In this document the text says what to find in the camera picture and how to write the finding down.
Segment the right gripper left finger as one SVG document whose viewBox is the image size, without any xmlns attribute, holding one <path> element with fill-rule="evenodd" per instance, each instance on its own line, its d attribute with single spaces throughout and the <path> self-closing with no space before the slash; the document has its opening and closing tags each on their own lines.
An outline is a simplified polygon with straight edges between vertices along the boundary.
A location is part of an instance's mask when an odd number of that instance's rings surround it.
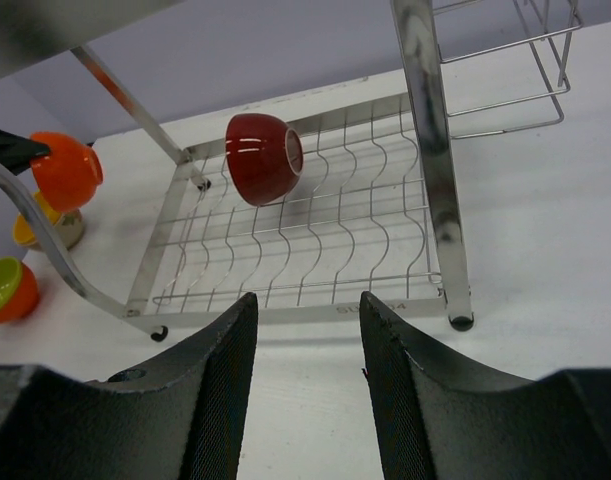
<svg viewBox="0 0 611 480">
<path fill-rule="evenodd" d="M 0 365 L 0 479 L 233 479 L 258 334 L 248 293 L 104 382 Z"/>
</svg>

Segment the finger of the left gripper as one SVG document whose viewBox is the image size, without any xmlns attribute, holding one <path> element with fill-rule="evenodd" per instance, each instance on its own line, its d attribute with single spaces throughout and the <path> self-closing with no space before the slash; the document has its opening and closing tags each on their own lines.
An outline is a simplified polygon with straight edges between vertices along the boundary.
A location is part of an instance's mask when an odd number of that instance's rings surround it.
<svg viewBox="0 0 611 480">
<path fill-rule="evenodd" d="M 48 145 L 0 130 L 0 165 L 14 175 L 30 168 L 30 161 L 49 155 Z"/>
</svg>

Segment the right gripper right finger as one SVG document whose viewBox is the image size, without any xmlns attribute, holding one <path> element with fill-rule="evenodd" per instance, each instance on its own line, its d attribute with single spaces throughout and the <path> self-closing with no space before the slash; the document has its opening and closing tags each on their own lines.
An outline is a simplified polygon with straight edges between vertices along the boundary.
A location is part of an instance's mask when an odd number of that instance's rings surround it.
<svg viewBox="0 0 611 480">
<path fill-rule="evenodd" d="M 359 320 L 388 479 L 611 479 L 611 368 L 532 381 L 479 363 L 363 293 Z"/>
</svg>

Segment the orange bowl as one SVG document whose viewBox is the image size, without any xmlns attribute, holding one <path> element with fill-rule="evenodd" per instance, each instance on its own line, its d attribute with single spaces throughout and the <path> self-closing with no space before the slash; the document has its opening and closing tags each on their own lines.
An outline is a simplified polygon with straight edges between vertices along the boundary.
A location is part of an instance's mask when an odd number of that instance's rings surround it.
<svg viewBox="0 0 611 480">
<path fill-rule="evenodd" d="M 36 277 L 26 264 L 21 262 L 21 266 L 21 282 L 13 297 L 0 310 L 0 324 L 10 323 L 26 317 L 39 303 L 40 294 Z"/>
<path fill-rule="evenodd" d="M 64 133 L 36 132 L 30 139 L 50 150 L 30 161 L 34 179 L 47 203 L 60 213 L 87 204 L 104 180 L 95 151 Z"/>
</svg>

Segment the yellow bowl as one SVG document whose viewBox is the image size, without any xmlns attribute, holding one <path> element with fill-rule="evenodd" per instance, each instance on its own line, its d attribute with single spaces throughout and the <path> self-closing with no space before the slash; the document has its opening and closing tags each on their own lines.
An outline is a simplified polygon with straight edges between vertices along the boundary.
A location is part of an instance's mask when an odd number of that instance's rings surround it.
<svg viewBox="0 0 611 480">
<path fill-rule="evenodd" d="M 36 191 L 33 194 L 35 202 L 38 204 L 42 212 L 45 214 L 47 219 L 53 226 L 56 226 L 63 214 L 54 210 L 46 201 L 43 194 L 40 191 Z M 12 229 L 12 238 L 14 242 L 20 246 L 30 250 L 40 250 L 40 244 L 30 227 L 29 223 L 22 214 L 19 214 L 16 218 Z"/>
</svg>

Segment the white floral bowl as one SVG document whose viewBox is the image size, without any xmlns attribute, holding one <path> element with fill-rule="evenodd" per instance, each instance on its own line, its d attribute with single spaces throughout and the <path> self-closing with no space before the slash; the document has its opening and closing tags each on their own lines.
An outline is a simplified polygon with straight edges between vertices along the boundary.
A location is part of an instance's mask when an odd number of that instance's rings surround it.
<svg viewBox="0 0 611 480">
<path fill-rule="evenodd" d="M 53 226 L 67 249 L 73 248 L 85 232 L 85 222 L 79 209 L 63 214 L 56 226 Z"/>
</svg>

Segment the dark red bowl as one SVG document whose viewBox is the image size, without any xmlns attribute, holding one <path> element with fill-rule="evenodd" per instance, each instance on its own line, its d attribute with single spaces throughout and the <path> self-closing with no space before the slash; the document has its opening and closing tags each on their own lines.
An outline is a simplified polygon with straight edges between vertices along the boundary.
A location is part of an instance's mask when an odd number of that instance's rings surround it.
<svg viewBox="0 0 611 480">
<path fill-rule="evenodd" d="M 296 130 L 268 114 L 242 113 L 229 121 L 226 160 L 242 199 L 255 207 L 288 194 L 304 167 L 304 152 Z"/>
</svg>

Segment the lime green bowl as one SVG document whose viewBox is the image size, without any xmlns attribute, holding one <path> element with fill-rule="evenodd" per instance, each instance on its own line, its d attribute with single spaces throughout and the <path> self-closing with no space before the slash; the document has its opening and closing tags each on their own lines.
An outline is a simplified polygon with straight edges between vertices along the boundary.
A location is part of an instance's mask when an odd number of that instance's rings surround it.
<svg viewBox="0 0 611 480">
<path fill-rule="evenodd" d="M 15 294 L 22 279 L 21 262 L 14 257 L 0 258 L 0 310 Z"/>
</svg>

